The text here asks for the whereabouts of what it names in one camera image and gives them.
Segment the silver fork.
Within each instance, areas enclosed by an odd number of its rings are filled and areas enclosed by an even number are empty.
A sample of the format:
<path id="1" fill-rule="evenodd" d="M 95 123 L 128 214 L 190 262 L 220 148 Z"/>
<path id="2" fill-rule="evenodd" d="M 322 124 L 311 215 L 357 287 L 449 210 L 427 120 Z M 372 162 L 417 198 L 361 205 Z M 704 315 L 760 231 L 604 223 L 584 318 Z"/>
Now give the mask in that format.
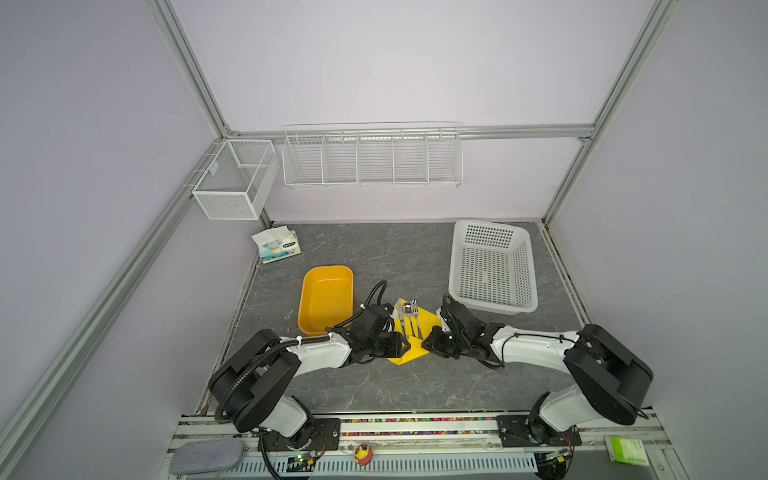
<path id="1" fill-rule="evenodd" d="M 417 339 L 422 340 L 423 339 L 423 333 L 420 326 L 420 320 L 419 320 L 419 307 L 415 300 L 412 300 L 410 302 L 413 305 L 413 327 L 416 331 L 416 337 Z"/>

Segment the yellow paper napkin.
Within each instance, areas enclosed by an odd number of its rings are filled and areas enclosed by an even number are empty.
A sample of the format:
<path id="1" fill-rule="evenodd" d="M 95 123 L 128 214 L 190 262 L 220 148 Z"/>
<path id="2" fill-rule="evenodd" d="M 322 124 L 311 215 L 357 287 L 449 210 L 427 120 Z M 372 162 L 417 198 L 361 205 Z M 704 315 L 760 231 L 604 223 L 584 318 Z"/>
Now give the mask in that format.
<path id="1" fill-rule="evenodd" d="M 442 320 L 436 314 L 402 298 L 397 300 L 394 307 L 394 330 L 405 337 L 405 344 L 409 346 L 401 357 L 391 359 L 394 365 L 401 366 L 429 354 L 422 347 L 422 342 L 433 327 L 442 328 Z"/>

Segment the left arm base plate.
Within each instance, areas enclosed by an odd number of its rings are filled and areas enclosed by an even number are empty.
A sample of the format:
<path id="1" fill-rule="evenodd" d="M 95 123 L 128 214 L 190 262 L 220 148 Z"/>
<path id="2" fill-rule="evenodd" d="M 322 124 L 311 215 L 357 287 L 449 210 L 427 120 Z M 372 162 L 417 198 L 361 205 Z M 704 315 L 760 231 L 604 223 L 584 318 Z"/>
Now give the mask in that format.
<path id="1" fill-rule="evenodd" d="M 339 447 L 340 438 L 340 418 L 312 418 L 290 437 L 268 431 L 264 434 L 264 447 L 268 452 L 335 451 Z"/>

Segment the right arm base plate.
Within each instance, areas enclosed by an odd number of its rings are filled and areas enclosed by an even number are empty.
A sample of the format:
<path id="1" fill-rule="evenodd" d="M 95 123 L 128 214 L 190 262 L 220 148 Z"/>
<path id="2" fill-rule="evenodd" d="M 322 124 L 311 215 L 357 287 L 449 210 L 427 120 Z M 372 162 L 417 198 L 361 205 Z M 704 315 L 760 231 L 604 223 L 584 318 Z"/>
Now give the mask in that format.
<path id="1" fill-rule="evenodd" d="M 527 415 L 518 414 L 497 416 L 496 422 L 503 447 L 582 445 L 580 433 L 575 426 L 557 431 L 539 418 L 530 419 Z"/>

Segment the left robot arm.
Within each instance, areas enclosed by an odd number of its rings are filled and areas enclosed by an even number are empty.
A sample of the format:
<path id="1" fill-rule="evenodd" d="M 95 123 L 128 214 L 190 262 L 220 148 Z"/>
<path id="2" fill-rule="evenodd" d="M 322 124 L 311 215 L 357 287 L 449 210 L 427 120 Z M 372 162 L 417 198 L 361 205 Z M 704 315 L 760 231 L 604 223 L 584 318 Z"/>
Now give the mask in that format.
<path id="1" fill-rule="evenodd" d="M 308 435 L 313 416 L 286 391 L 299 376 L 375 359 L 400 358 L 409 349 L 395 329 L 393 305 L 368 304 L 321 336 L 280 337 L 258 331 L 212 374 L 214 420 L 240 433 L 269 430 L 285 438 Z"/>

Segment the white perforated plastic basket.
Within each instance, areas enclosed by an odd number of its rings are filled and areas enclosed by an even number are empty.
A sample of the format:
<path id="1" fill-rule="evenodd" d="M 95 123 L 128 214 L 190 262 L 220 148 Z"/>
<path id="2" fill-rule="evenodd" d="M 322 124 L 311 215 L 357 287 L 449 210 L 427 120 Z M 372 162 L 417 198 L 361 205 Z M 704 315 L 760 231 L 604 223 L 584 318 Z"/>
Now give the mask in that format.
<path id="1" fill-rule="evenodd" d="M 479 220 L 456 222 L 448 293 L 470 309 L 502 315 L 534 312 L 538 292 L 529 232 Z"/>

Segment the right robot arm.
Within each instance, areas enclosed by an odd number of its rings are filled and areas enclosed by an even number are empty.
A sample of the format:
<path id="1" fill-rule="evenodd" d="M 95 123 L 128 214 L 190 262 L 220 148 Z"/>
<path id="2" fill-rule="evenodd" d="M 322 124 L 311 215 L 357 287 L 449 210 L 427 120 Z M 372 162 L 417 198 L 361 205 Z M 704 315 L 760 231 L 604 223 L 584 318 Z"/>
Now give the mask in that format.
<path id="1" fill-rule="evenodd" d="M 472 358 L 490 369 L 522 363 L 570 375 L 570 387 L 541 394 L 529 411 L 524 425 L 536 444 L 583 422 L 603 418 L 631 426 L 647 417 L 643 404 L 654 379 L 652 369 L 599 325 L 541 332 L 486 323 L 448 294 L 438 317 L 440 324 L 422 341 L 430 353 Z"/>

